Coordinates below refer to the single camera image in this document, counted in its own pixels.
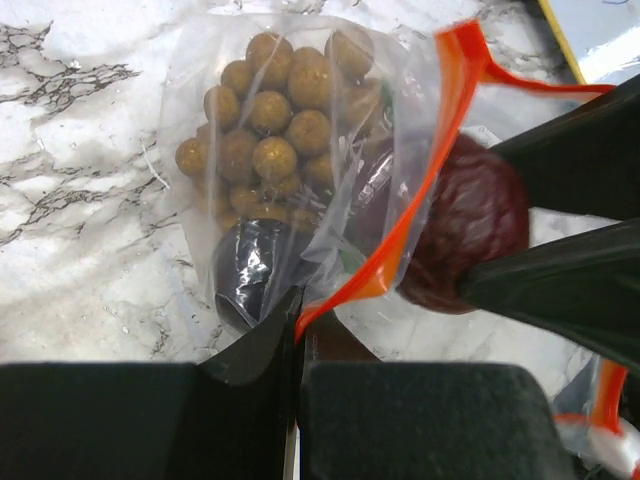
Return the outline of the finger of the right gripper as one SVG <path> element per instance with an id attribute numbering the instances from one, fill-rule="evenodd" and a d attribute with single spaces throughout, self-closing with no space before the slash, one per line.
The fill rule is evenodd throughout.
<path id="1" fill-rule="evenodd" d="M 492 260 L 459 286 L 467 303 L 561 335 L 639 371 L 639 221 Z"/>
<path id="2" fill-rule="evenodd" d="M 639 216 L 639 81 L 492 148 L 532 206 L 613 220 Z"/>

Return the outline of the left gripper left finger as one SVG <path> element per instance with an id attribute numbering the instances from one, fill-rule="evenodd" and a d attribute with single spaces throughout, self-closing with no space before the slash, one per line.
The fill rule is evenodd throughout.
<path id="1" fill-rule="evenodd" d="M 200 363 L 18 363 L 1 369 L 5 479 L 289 479 L 291 289 Z"/>

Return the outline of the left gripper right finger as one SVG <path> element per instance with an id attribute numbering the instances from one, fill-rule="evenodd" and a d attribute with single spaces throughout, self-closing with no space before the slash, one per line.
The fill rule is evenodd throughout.
<path id="1" fill-rule="evenodd" d="M 333 313 L 304 335 L 304 479 L 571 479 L 547 398 L 508 364 L 383 362 Z"/>

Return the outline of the dark red fake fruit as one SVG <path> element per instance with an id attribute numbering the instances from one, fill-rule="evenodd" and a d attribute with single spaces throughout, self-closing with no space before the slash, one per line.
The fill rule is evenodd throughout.
<path id="1" fill-rule="evenodd" d="M 468 271 L 529 245 L 529 201 L 518 172 L 461 134 L 440 171 L 428 220 L 397 291 L 422 308 L 469 313 L 474 307 L 458 293 Z"/>

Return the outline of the clear orange zip bag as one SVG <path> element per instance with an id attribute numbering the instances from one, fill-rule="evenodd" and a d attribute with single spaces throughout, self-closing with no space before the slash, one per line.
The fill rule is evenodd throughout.
<path id="1" fill-rule="evenodd" d="M 618 86 L 553 85 L 516 76 L 493 59 L 474 20 L 406 46 L 387 34 L 336 17 L 203 15 L 189 21 L 167 72 L 159 144 L 196 272 L 208 303 L 215 309 L 208 273 L 214 250 L 227 231 L 219 231 L 213 220 L 196 208 L 192 185 L 176 166 L 176 149 L 205 123 L 204 93 L 218 83 L 228 63 L 244 57 L 255 35 L 275 32 L 294 47 L 308 45 L 322 50 L 332 31 L 351 28 L 364 30 L 373 40 L 371 73 L 383 82 L 391 133 L 371 157 L 341 164 L 335 191 L 303 253 L 304 259 L 318 264 L 312 284 L 321 295 L 313 298 L 296 287 L 287 291 L 298 289 L 301 293 L 293 329 L 292 395 L 294 460 L 299 463 L 298 413 L 306 329 L 327 313 L 335 314 L 343 324 L 338 317 L 343 306 L 361 311 L 366 320 L 378 315 L 395 317 L 402 306 L 394 305 L 394 298 L 423 313 L 440 313 L 407 301 L 397 287 L 428 220 L 438 176 L 457 137 L 468 135 L 496 154 L 494 146 Z M 627 221 L 534 207 L 530 201 L 529 220 L 530 245 L 526 250 Z M 593 353 L 592 366 L 559 395 L 543 391 L 556 432 L 571 459 L 571 479 L 581 478 L 590 463 L 598 467 L 601 478 L 635 479 L 639 475 L 639 425 L 622 417 L 620 400 L 626 383 L 637 380 L 639 371 L 633 373 Z"/>

